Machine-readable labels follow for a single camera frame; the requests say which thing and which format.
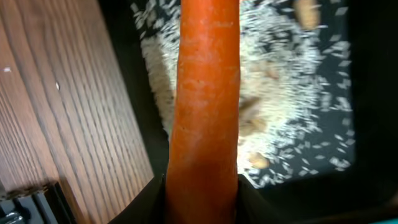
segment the black metal object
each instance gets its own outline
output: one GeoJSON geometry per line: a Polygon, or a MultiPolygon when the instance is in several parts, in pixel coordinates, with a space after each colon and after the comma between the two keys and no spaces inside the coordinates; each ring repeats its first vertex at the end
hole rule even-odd
{"type": "Polygon", "coordinates": [[[76,220],[59,183],[54,183],[0,195],[0,224],[20,223],[76,223],[76,220]]]}

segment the wooden floor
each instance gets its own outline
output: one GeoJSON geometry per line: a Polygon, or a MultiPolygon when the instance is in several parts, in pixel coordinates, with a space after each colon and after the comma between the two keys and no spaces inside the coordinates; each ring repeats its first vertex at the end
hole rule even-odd
{"type": "Polygon", "coordinates": [[[0,180],[106,223],[152,178],[95,0],[0,0],[0,180]]]}

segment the pile of rice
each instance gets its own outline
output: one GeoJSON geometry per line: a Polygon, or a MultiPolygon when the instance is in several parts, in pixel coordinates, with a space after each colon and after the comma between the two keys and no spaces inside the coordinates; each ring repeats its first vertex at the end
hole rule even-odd
{"type": "MultiPolygon", "coordinates": [[[[278,13],[274,7],[277,1],[244,1],[240,9],[239,102],[244,104],[249,99],[257,99],[256,116],[263,122],[261,131],[239,135],[238,172],[249,180],[252,176],[248,174],[256,170],[249,162],[249,155],[258,152],[271,158],[277,148],[294,144],[298,137],[303,138],[299,135],[319,130],[312,110],[317,108],[321,90],[314,75],[320,64],[316,42],[321,27],[303,30],[295,19],[278,13]]],[[[163,126],[170,134],[173,92],[177,84],[180,6],[172,3],[159,6],[170,15],[169,19],[157,18],[156,11],[152,10],[155,6],[151,4],[145,15],[135,6],[132,9],[136,13],[136,23],[143,26],[146,22],[146,26],[157,30],[156,35],[150,37],[145,33],[141,35],[141,47],[163,126]]]]}

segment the wooden table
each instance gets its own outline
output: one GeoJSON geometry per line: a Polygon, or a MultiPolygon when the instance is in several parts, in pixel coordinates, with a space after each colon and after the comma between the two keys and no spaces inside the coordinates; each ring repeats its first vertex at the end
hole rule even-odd
{"type": "Polygon", "coordinates": [[[0,180],[61,183],[78,223],[105,223],[150,181],[95,0],[0,0],[0,180]]]}

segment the carrot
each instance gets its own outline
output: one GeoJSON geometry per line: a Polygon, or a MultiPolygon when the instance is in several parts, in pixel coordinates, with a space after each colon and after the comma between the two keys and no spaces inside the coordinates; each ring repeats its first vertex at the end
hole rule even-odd
{"type": "Polygon", "coordinates": [[[232,223],[238,191],[239,0],[182,0],[166,178],[171,223],[232,223]]]}

